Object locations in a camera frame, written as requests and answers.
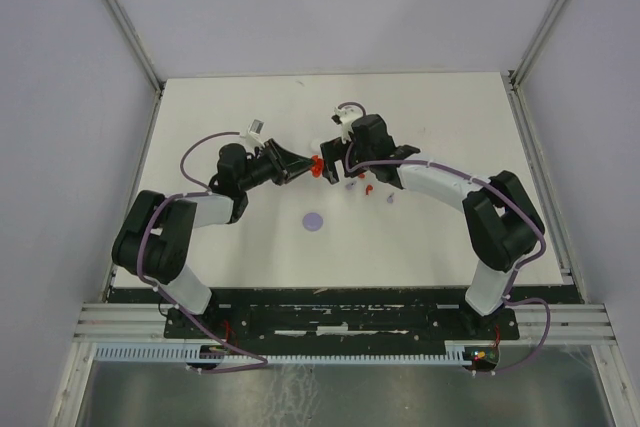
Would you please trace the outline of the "orange round charging case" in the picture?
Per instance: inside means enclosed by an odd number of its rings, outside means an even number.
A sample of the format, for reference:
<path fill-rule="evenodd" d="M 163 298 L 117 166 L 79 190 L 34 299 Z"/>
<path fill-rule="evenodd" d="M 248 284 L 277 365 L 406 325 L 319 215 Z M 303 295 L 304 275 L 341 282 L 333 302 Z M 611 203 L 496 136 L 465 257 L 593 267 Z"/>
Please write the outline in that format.
<path fill-rule="evenodd" d="M 314 178 L 319 178 L 323 175 L 323 171 L 324 171 L 324 159 L 322 157 L 320 157 L 319 155 L 313 155 L 311 157 L 312 161 L 313 161 L 313 165 L 311 166 L 311 174 Z"/>

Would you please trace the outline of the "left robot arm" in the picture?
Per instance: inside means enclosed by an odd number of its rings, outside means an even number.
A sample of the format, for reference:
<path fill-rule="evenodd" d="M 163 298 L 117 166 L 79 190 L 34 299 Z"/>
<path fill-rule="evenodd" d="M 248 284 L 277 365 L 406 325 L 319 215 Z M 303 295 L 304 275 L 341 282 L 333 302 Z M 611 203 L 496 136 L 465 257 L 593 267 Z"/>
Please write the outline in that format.
<path fill-rule="evenodd" d="M 239 143 L 226 144 L 202 192 L 138 193 L 113 243 L 112 261 L 188 312 L 187 326 L 198 336 L 212 336 L 220 328 L 221 313 L 212 306 L 211 289 L 187 265 L 192 232 L 238 222 L 249 204 L 249 190 L 266 182 L 286 185 L 315 164 L 315 158 L 290 152 L 272 139 L 252 152 Z"/>

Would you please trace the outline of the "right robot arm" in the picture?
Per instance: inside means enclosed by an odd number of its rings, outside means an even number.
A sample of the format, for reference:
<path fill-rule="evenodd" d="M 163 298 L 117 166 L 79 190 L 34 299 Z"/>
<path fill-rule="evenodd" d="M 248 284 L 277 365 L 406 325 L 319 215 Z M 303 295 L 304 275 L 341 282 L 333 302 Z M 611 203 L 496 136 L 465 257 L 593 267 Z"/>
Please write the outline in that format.
<path fill-rule="evenodd" d="M 478 177 L 429 160 L 416 147 L 396 144 L 383 118 L 355 102 L 336 107 L 332 120 L 341 134 L 320 145 L 322 176 L 330 183 L 339 180 L 340 162 L 346 177 L 370 172 L 380 183 L 427 195 L 464 215 L 478 264 L 459 326 L 469 337 L 486 335 L 495 326 L 494 312 L 510 303 L 519 271 L 546 252 L 544 223 L 518 176 L 504 170 Z"/>

